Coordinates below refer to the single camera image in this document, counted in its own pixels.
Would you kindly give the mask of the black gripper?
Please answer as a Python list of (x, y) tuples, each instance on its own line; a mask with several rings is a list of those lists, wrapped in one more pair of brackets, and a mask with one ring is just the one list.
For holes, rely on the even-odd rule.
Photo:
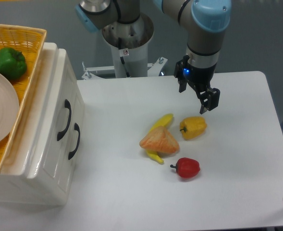
[(188, 61), (189, 55), (185, 55), (175, 64), (174, 77), (179, 83), (180, 93), (186, 90), (187, 84), (196, 92), (201, 102), (199, 113), (204, 114), (219, 105), (220, 90), (210, 86), (215, 64), (211, 67), (199, 68), (192, 66)]

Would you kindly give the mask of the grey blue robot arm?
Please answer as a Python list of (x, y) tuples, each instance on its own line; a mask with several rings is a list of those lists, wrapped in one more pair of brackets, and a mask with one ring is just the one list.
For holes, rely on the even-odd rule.
[[(200, 112), (216, 108), (220, 91), (212, 88), (225, 30), (230, 22), (229, 0), (157, 0), (155, 5), (188, 33), (186, 53), (174, 69), (179, 91), (191, 87)], [(148, 74), (148, 43), (154, 34), (151, 19), (138, 0), (82, 0), (75, 7), (89, 32), (101, 31), (109, 45), (116, 77)]]

